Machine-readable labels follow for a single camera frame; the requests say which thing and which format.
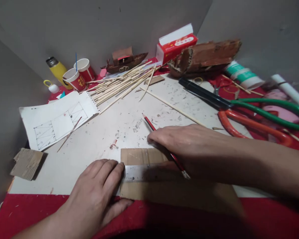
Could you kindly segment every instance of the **tissue box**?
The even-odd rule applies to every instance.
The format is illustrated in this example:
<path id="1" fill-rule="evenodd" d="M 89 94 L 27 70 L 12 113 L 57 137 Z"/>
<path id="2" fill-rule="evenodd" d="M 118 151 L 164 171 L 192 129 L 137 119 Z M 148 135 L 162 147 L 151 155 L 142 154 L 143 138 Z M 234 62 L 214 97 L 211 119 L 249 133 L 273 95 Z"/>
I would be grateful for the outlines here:
<path id="1" fill-rule="evenodd" d="M 188 24 L 159 39 L 156 59 L 163 64 L 179 55 L 183 49 L 195 45 L 198 38 L 193 34 L 192 24 Z"/>

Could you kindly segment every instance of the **pencil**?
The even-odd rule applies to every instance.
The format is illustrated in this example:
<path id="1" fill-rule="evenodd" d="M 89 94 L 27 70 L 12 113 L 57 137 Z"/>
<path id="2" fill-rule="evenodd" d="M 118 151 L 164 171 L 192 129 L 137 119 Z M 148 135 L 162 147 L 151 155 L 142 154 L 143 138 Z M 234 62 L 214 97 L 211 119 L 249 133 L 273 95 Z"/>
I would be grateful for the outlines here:
<path id="1" fill-rule="evenodd" d="M 149 125 L 149 127 L 154 131 L 156 130 L 155 127 L 152 125 L 152 123 L 150 122 L 150 120 L 142 113 L 146 123 Z M 172 154 L 170 151 L 169 151 L 170 155 L 172 156 L 176 166 L 179 168 L 179 170 L 182 172 L 184 178 L 186 179 L 190 179 L 190 176 L 188 175 L 188 173 L 185 171 L 185 168 L 184 166 L 182 165 L 182 163 L 176 158 L 176 156 L 174 154 Z"/>

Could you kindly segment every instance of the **white table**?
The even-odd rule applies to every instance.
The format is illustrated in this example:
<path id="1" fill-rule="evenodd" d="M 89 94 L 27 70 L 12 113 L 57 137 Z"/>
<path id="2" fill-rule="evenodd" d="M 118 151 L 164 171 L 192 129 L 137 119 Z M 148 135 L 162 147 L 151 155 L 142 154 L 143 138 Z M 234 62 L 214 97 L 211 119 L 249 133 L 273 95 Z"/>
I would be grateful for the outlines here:
<path id="1" fill-rule="evenodd" d="M 177 80 L 167 75 L 163 76 L 166 80 L 151 85 L 149 90 L 192 115 L 207 127 L 222 128 L 214 108 L 185 91 Z M 213 87 L 208 82 L 203 82 L 201 86 L 213 91 Z M 10 193 L 69 195 L 80 173 L 94 160 L 108 158 L 120 162 L 121 148 L 152 148 L 147 143 L 149 130 L 142 113 L 153 122 L 156 128 L 194 123 L 150 94 L 146 94 L 139 102 L 142 94 L 143 91 L 133 90 L 103 114 L 91 118 L 73 132 L 58 153 L 56 151 L 63 140 L 46 149 L 48 156 L 37 179 L 27 181 L 15 177 Z M 100 105 L 100 110 L 113 100 L 114 97 Z M 231 123 L 239 132 L 251 138 L 244 126 L 234 121 Z M 219 130 L 219 132 L 228 135 L 225 130 Z M 117 140 L 117 148 L 110 149 L 110 145 L 115 140 Z M 234 188 L 239 197 L 269 196 L 255 189 L 240 186 L 234 186 Z"/>

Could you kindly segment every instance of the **red and white paper cup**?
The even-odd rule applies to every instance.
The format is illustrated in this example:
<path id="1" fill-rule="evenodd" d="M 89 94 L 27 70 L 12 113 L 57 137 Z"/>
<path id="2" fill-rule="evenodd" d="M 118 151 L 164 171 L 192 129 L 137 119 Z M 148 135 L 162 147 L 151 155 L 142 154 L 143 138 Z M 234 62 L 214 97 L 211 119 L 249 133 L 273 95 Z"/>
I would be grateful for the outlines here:
<path id="1" fill-rule="evenodd" d="M 81 76 L 79 71 L 76 71 L 75 68 L 72 68 L 64 73 L 63 79 L 73 86 L 78 92 L 85 91 L 87 89 L 87 85 Z"/>
<path id="2" fill-rule="evenodd" d="M 77 61 L 77 70 L 83 76 L 85 82 L 94 81 L 95 80 L 95 73 L 90 66 L 89 59 L 80 59 Z"/>

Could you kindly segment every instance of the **sketch on paper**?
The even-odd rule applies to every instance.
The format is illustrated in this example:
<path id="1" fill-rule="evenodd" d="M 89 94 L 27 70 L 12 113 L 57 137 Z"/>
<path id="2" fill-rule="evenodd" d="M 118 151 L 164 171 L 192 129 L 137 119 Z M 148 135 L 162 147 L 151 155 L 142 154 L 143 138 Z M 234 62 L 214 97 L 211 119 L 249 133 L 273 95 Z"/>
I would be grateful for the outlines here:
<path id="1" fill-rule="evenodd" d="M 96 113 L 95 102 L 84 92 L 72 92 L 48 105 L 20 108 L 30 148 L 39 151 L 67 136 L 81 117 L 75 129 Z"/>
<path id="2" fill-rule="evenodd" d="M 80 102 L 78 102 L 55 119 L 34 127 L 34 131 L 36 132 L 37 137 L 38 149 L 41 150 L 43 147 L 55 142 L 60 138 L 63 138 L 72 130 L 59 128 L 59 123 L 69 124 L 71 121 L 73 128 L 80 117 L 82 117 L 81 120 L 85 120 L 87 118 L 87 115 L 84 112 L 84 109 L 81 106 Z"/>

